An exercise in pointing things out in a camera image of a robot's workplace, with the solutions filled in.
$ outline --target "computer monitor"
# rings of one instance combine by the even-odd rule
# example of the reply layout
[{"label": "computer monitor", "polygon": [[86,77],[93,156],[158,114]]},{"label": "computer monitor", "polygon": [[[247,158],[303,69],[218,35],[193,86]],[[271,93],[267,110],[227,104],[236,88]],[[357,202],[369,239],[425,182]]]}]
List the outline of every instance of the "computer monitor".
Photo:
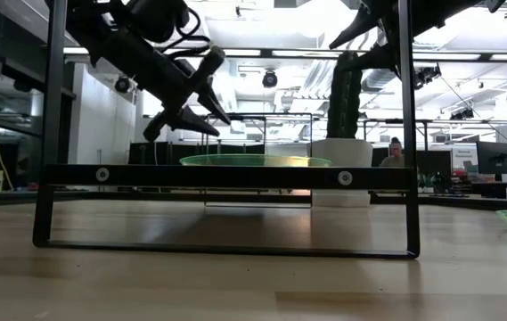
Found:
[{"label": "computer monitor", "polygon": [[507,143],[477,142],[479,174],[507,174]]}]

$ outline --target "potted plant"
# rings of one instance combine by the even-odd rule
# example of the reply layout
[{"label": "potted plant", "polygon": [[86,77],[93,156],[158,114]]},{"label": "potted plant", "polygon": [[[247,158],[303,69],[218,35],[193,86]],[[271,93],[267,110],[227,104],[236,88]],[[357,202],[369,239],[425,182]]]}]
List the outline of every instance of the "potted plant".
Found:
[{"label": "potted plant", "polygon": [[[363,72],[347,71],[356,57],[356,53],[349,51],[340,55],[332,77],[327,136],[313,142],[313,156],[330,160],[335,167],[369,168],[372,165],[372,145],[356,139]],[[368,207],[370,195],[367,191],[315,190],[313,205]]]},{"label": "potted plant", "polygon": [[423,192],[424,193],[434,193],[435,192],[435,189],[433,188],[434,187],[434,181],[435,181],[435,176],[433,175],[423,175],[422,176],[422,181],[423,181]]},{"label": "potted plant", "polygon": [[417,193],[423,193],[425,189],[425,176],[417,173]]}]

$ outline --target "black metal frame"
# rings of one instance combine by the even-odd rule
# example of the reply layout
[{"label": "black metal frame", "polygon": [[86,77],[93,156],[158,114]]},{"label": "black metal frame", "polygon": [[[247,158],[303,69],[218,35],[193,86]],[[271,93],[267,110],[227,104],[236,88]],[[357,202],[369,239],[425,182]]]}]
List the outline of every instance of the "black metal frame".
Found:
[{"label": "black metal frame", "polygon": [[[62,49],[67,0],[54,1],[49,20],[49,61],[44,113],[44,167],[37,196],[33,243],[38,247],[167,251],[375,259],[415,259],[420,255],[420,226],[415,159],[415,104],[411,2],[400,0],[401,75],[403,82],[405,169],[245,168],[181,166],[57,165]],[[293,249],[156,243],[92,243],[51,239],[53,193],[57,185],[173,186],[275,189],[396,190],[405,192],[407,247],[401,251]]]}]

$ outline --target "duct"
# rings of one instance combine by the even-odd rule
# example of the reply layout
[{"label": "duct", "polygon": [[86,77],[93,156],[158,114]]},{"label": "duct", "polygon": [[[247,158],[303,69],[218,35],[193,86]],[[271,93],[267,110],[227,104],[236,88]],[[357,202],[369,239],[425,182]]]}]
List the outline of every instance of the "duct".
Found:
[{"label": "duct", "polygon": [[[334,75],[335,66],[335,61],[313,61],[307,79],[298,91],[298,94],[301,97],[306,98],[328,99],[331,91],[332,77]],[[310,100],[293,100],[292,104],[290,105],[290,111],[314,112],[320,109],[322,105],[322,101],[311,102]],[[280,133],[285,133],[289,136],[300,136],[304,127],[305,125],[289,124],[289,126],[284,126]]]},{"label": "duct", "polygon": [[378,93],[395,77],[390,70],[372,70],[362,82],[362,90],[367,93]]}]

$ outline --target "sign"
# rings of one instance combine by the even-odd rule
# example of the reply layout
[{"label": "sign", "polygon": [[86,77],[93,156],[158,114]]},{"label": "sign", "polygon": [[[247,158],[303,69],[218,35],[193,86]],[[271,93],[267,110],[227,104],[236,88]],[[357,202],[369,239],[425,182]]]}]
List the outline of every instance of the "sign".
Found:
[{"label": "sign", "polygon": [[477,165],[477,148],[453,148],[453,168],[465,169],[465,162],[470,161],[471,165]]}]

